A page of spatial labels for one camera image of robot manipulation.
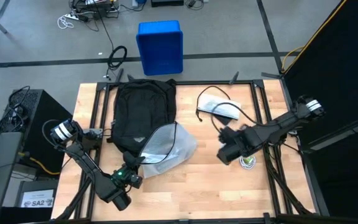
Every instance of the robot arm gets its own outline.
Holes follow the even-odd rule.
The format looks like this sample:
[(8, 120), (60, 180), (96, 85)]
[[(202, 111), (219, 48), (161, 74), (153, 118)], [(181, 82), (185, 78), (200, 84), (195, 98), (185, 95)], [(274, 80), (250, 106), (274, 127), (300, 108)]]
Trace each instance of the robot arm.
[[(112, 175), (104, 173), (94, 160), (85, 152), (87, 149), (99, 149), (101, 133), (97, 129), (84, 132), (80, 125), (72, 120), (66, 120), (51, 130), (50, 136), (58, 148), (72, 157), (94, 183), (98, 197), (106, 203), (113, 202), (122, 211), (131, 203), (126, 192), (126, 186), (139, 188), (143, 178), (136, 174), (137, 166), (144, 157), (134, 158), (129, 152), (124, 153), (124, 164)], [(64, 145), (73, 141), (68, 147)]]
[(289, 112), (267, 124), (256, 124), (253, 127), (244, 125), (237, 131), (225, 127), (219, 135), (219, 141), (225, 145), (218, 151), (217, 157), (228, 165), (240, 156), (251, 156), (264, 144), (283, 144), (287, 132), (301, 128), (323, 115), (324, 110), (317, 100), (301, 97)]

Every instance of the yellow cable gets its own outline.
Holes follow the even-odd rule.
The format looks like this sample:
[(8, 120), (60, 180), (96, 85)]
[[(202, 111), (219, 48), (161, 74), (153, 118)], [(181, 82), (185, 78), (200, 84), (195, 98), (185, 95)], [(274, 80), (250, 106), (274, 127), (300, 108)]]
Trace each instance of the yellow cable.
[(344, 0), (339, 7), (335, 10), (335, 12), (327, 19), (327, 21), (321, 25), (321, 27), (316, 31), (316, 33), (314, 33), (314, 35), (311, 37), (311, 39), (308, 41), (308, 43), (305, 45), (305, 47), (301, 50), (301, 52), (299, 53), (299, 55), (294, 59), (294, 61), (292, 61), (292, 63), (290, 64), (290, 66), (288, 66), (288, 68), (286, 70), (283, 71), (283, 73), (287, 73), (289, 71), (289, 69), (292, 67), (292, 65), (298, 60), (298, 58), (300, 57), (300, 55), (306, 50), (306, 48), (308, 48), (308, 46), (310, 45), (310, 43), (314, 40), (314, 38), (317, 36), (317, 34), (324, 28), (324, 26), (326, 26), (328, 24), (328, 22), (337, 14), (337, 12), (343, 7), (343, 5), (346, 3), (347, 0)]
[[(25, 156), (25, 154), (23, 152), (18, 152), (18, 155)], [(37, 159), (34, 159), (33, 157), (30, 157), (30, 160), (36, 162), (45, 172), (47, 172), (50, 175), (59, 175), (60, 174), (60, 172), (50, 172), (40, 161), (38, 161)]]
[(296, 52), (297, 50), (302, 49), (303, 47), (304, 47), (304, 46), (302, 46), (302, 47), (297, 47), (297, 48), (291, 50), (291, 51), (284, 57), (283, 65), (281, 66), (281, 71), (285, 71), (284, 66), (285, 66), (285, 61), (286, 61), (287, 57), (288, 57), (290, 54), (292, 54), (293, 52)]

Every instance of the black panel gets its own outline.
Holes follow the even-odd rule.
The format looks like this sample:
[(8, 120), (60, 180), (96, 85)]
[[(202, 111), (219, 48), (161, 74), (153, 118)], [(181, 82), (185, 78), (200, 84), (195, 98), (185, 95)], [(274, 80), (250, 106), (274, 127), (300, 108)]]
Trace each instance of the black panel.
[(347, 1), (285, 75), (291, 99), (310, 95), (327, 114), (299, 133), (302, 144), (358, 120), (358, 1)]
[(358, 218), (358, 133), (310, 155), (329, 214)]
[[(15, 94), (11, 99), (11, 105), (19, 103), (24, 93), (25, 90)], [(72, 115), (44, 90), (29, 90), (21, 105), (28, 116), (25, 128), (21, 129), (24, 133), (21, 151), (29, 152), (31, 157), (42, 162), (51, 172), (59, 172), (64, 153), (54, 149), (44, 139), (41, 128), (44, 122), (50, 119), (63, 121), (72, 118)], [(45, 133), (49, 134), (49, 130), (55, 125), (56, 123), (47, 125)], [(13, 126), (9, 124), (8, 119), (5, 119), (0, 131), (6, 132), (12, 130), (12, 128)], [(33, 162), (21, 161), (21, 163), (39, 169), (39, 166)]]

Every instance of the black box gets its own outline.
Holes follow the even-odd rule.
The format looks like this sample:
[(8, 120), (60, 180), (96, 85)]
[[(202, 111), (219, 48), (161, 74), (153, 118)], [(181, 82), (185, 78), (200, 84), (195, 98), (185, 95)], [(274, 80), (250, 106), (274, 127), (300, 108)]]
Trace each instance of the black box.
[[(11, 98), (11, 106), (20, 103), (25, 95), (26, 90), (16, 93)], [(44, 90), (29, 90), (25, 96), (21, 106), (24, 109), (24, 115), (27, 117), (25, 125), (20, 129), (24, 133), (22, 140), (22, 147), (20, 152), (29, 152), (30, 157), (40, 161), (51, 172), (59, 172), (62, 167), (64, 152), (59, 152), (50, 145), (42, 135), (42, 125), (50, 119), (57, 119), (64, 121), (72, 118), (73, 115), (69, 113), (61, 104), (53, 99)], [(49, 137), (50, 129), (56, 126), (58, 122), (51, 122), (45, 127), (45, 134)], [(0, 132), (9, 132), (13, 129), (13, 125), (8, 118), (3, 119), (0, 127)], [(39, 173), (47, 174), (39, 165), (32, 161), (20, 160), (20, 164), (35, 167)]]
[(184, 0), (152, 0), (152, 7), (182, 5), (184, 5)]

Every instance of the black metal frame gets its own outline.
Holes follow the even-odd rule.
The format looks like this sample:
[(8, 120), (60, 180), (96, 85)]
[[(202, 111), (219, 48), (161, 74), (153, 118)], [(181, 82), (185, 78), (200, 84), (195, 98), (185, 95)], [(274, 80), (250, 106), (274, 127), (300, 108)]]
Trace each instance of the black metal frame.
[[(94, 102), (93, 102), (93, 110), (92, 110), (92, 115), (91, 115), (91, 121), (89, 124), (89, 128), (94, 128), (95, 127), (95, 123), (96, 123), (96, 115), (98, 113), (98, 105), (99, 105), (99, 99), (100, 99), (100, 94), (101, 91), (103, 89), (105, 89), (105, 94), (104, 94), (104, 100), (103, 100), (103, 107), (102, 107), (102, 114), (101, 114), (101, 120), (100, 120), (100, 124), (99, 124), (99, 128), (104, 128), (104, 125), (106, 123), (106, 115), (107, 115), (107, 109), (108, 109), (108, 102), (109, 102), (109, 92), (114, 88), (117, 87), (119, 82), (117, 82), (118, 80), (116, 80), (116, 82), (114, 83), (98, 83), (96, 86), (96, 94), (95, 94), (95, 98), (94, 98)], [(177, 82), (177, 85), (228, 85), (229, 81), (182, 81), (182, 82)], [(263, 86), (263, 80), (237, 80), (234, 85), (244, 85), (244, 84), (248, 84), (250, 85), (250, 89), (251, 89), (251, 95), (252, 95), (252, 101), (254, 104), (254, 108), (255, 108), (255, 113), (257, 116), (257, 121), (262, 122), (262, 115), (260, 112), (260, 108), (259, 108), (259, 103), (258, 103), (258, 99), (257, 99), (257, 94), (256, 94), (256, 87), (260, 87), (261, 90), (261, 94), (262, 94), (262, 101), (264, 103), (264, 108), (266, 111), (266, 115), (268, 116), (268, 119), (271, 119), (270, 116), (270, 110), (269, 110), (269, 105), (267, 102), (267, 98), (266, 98), (266, 93), (264, 90), (264, 86)], [(265, 147), (264, 148), (264, 157), (265, 157), (265, 161), (266, 163), (271, 162), (270, 160), (270, 156), (269, 156), (269, 152), (268, 152), (269, 148)], [(95, 163), (97, 165), (99, 165), (100, 162), (100, 150), (96, 151), (95, 157), (94, 157)], [(283, 178), (285, 180), (285, 176), (283, 173), (283, 169), (282, 169), (282, 164), (281, 164), (281, 159), (277, 159), (276, 163), (279, 165), (278, 167), (281, 167), (281, 169), (278, 170), (278, 174), (280, 175), (281, 178)], [(280, 203), (278, 201), (278, 195), (277, 195), (277, 189), (276, 189), (276, 185), (275, 185), (275, 181), (274, 178), (272, 177), (272, 175), (268, 172), (267, 170), (267, 175), (268, 175), (268, 181), (269, 181), (269, 187), (270, 187), (270, 191), (272, 194), (272, 202), (273, 202), (273, 209), (275, 212), (275, 215), (278, 215), (281, 213), (280, 211)], [(81, 180), (80, 180), (80, 187), (83, 186), (83, 183), (85, 182), (86, 179), (86, 175), (83, 172), (81, 174)], [(91, 185), (91, 189), (90, 189), (90, 193), (89, 193), (89, 200), (88, 200), (88, 207), (86, 210), (86, 218), (91, 218), (92, 214), (93, 214), (93, 205), (94, 205), (94, 186), (93, 184)], [(292, 211), (291, 210), (291, 205), (289, 204), (289, 201), (286, 200), (286, 208), (287, 208), (287, 212), (288, 211)], [(76, 206), (76, 210), (75, 210), (75, 219), (81, 218), (81, 209), (82, 209), (82, 204), (83, 201), (82, 199), (79, 201), (78, 205)], [(192, 220), (191, 222), (200, 222), (202, 220)], [(228, 222), (246, 222), (246, 223), (265, 223), (263, 218), (257, 218), (257, 219), (219, 219), (216, 220), (216, 222), (222, 222), (222, 221), (228, 221)]]
[[(90, 128), (94, 128), (96, 123), (96, 115), (98, 112), (98, 105), (99, 105), (99, 99), (100, 94), (103, 89), (105, 89), (104, 94), (104, 101), (103, 101), (103, 107), (102, 107), (102, 114), (101, 114), (101, 121), (99, 124), (100, 128), (104, 128), (105, 122), (106, 122), (106, 115), (107, 115), (107, 109), (108, 109), (108, 102), (109, 102), (109, 92), (114, 88), (117, 87), (119, 84), (119, 79), (121, 78), (121, 75), (119, 75), (116, 79), (116, 82), (114, 83), (98, 83), (96, 86), (96, 94), (93, 102), (93, 110), (91, 115), (91, 121), (90, 121)], [(177, 82), (177, 85), (228, 85), (229, 81), (188, 81), (188, 82)], [(255, 113), (257, 120), (259, 122), (262, 122), (262, 115), (259, 108), (259, 102), (257, 98), (257, 92), (256, 87), (260, 88), (260, 93), (262, 95), (262, 102), (264, 104), (264, 109), (266, 111), (267, 119), (271, 119), (269, 104), (267, 101), (266, 92), (264, 89), (263, 80), (239, 80), (234, 83), (235, 85), (240, 84), (248, 84), (250, 85), (251, 89), (251, 95), (252, 95), (252, 101), (255, 107)], [(331, 217), (319, 217), (316, 215), (310, 216), (310, 215), (292, 215), (291, 214), (291, 205), (290, 201), (292, 203), (296, 203), (296, 197), (291, 193), (291, 190), (285, 185), (285, 175), (283, 173), (282, 169), (282, 163), (281, 158), (277, 156), (278, 149), (274, 149), (274, 153), (276, 155), (276, 163), (278, 168), (278, 171), (273, 168), (272, 161), (270, 160), (269, 156), (269, 147), (264, 147), (264, 157), (265, 157), (265, 163), (267, 168), (267, 175), (269, 179), (269, 187), (272, 194), (272, 203), (273, 203), (273, 209), (275, 212), (276, 218), (270, 218), (270, 215), (268, 213), (264, 213), (262, 218), (223, 218), (223, 219), (199, 219), (199, 220), (139, 220), (139, 221), (106, 221), (106, 222), (91, 222), (91, 223), (177, 223), (177, 224), (186, 224), (186, 223), (245, 223), (245, 224), (268, 224), (268, 223), (336, 223), (338, 221), (338, 218), (331, 218)], [(95, 154), (95, 163), (98, 165), (100, 162), (100, 150), (96, 151)], [(87, 181), (86, 176), (83, 176), (83, 184), (89, 183)], [(277, 196), (277, 190), (275, 186), (275, 180), (278, 182), (279, 186), (283, 190), (284, 198), (286, 201), (286, 209), (287, 212), (290, 214), (282, 214), (280, 211), (280, 203), (278, 201)], [(80, 189), (87, 188), (87, 186), (80, 185)], [(69, 220), (69, 223), (74, 223), (80, 220), (89, 221), (91, 220), (92, 214), (93, 214), (93, 205), (94, 205), (94, 186), (91, 186), (90, 189), (90, 195), (88, 200), (88, 207), (86, 211), (86, 218), (80, 218), (81, 216), (81, 209), (82, 209), (82, 199), (79, 202), (77, 199), (76, 201), (79, 202), (76, 206), (76, 215), (78, 217), (75, 217), (74, 220)], [(351, 220), (346, 218), (340, 218), (341, 223), (358, 223), (358, 220)]]

